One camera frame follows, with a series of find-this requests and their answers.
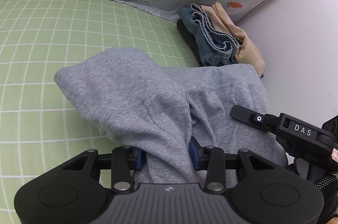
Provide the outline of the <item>folded black garment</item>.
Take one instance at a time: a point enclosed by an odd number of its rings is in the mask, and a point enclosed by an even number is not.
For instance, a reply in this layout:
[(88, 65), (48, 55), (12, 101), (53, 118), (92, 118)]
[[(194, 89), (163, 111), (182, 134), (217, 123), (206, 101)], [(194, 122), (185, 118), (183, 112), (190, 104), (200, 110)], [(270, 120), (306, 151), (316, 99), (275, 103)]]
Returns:
[(202, 61), (201, 61), (200, 56), (199, 56), (199, 50), (198, 50), (198, 46), (197, 46), (196, 41), (195, 41), (195, 37), (187, 30), (187, 28), (185, 27), (185, 25), (184, 25), (184, 23), (182, 22), (181, 19), (179, 19), (176, 22), (176, 27), (177, 27), (180, 35), (182, 36), (183, 40), (186, 42), (186, 44), (192, 50), (194, 57), (195, 57), (196, 61), (198, 62), (198, 64), (200, 66), (203, 66)]

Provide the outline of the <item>grey zip hoodie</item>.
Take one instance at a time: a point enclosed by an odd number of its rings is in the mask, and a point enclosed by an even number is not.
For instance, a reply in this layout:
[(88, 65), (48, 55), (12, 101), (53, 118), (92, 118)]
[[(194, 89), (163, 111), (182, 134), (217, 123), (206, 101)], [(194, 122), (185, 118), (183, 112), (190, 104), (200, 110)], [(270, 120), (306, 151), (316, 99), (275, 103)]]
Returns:
[(60, 69), (55, 82), (101, 134), (146, 152), (138, 183), (203, 183), (206, 174), (194, 170), (190, 159), (191, 137), (229, 154), (246, 148), (279, 166), (288, 164), (273, 134), (230, 115), (235, 105), (268, 111), (266, 90), (251, 65), (161, 67), (142, 50), (112, 48)]

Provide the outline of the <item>folded blue jeans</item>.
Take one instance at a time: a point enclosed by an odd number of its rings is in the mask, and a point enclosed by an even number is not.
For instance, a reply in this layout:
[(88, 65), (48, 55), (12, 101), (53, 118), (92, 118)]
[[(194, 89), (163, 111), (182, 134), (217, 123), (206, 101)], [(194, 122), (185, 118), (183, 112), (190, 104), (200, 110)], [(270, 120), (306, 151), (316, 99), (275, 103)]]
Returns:
[(187, 30), (195, 37), (203, 66), (236, 64), (234, 56), (239, 42), (227, 33), (218, 32), (202, 8), (196, 4), (178, 11)]

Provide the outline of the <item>folded beige garment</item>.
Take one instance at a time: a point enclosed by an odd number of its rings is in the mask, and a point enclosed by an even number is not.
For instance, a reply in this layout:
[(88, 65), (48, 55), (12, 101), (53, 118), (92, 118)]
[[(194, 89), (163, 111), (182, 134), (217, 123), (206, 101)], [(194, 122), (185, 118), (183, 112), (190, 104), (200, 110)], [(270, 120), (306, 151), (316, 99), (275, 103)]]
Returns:
[(227, 33), (239, 42), (240, 48), (235, 53), (235, 60), (240, 64), (252, 65), (258, 76), (262, 77), (265, 61), (261, 52), (245, 31), (233, 23), (220, 3), (216, 2), (212, 6), (201, 6), (201, 8), (211, 20), (216, 31)]

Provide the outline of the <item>green grid mat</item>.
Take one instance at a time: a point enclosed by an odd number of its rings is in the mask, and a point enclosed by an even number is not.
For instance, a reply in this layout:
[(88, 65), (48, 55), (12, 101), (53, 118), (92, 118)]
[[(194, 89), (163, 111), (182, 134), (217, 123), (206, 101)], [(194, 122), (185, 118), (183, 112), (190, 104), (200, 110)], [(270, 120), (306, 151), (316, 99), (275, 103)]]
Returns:
[(1, 0), (1, 222), (18, 223), (17, 190), (77, 154), (111, 152), (73, 109), (55, 73), (111, 47), (161, 66), (195, 67), (176, 24), (108, 0)]

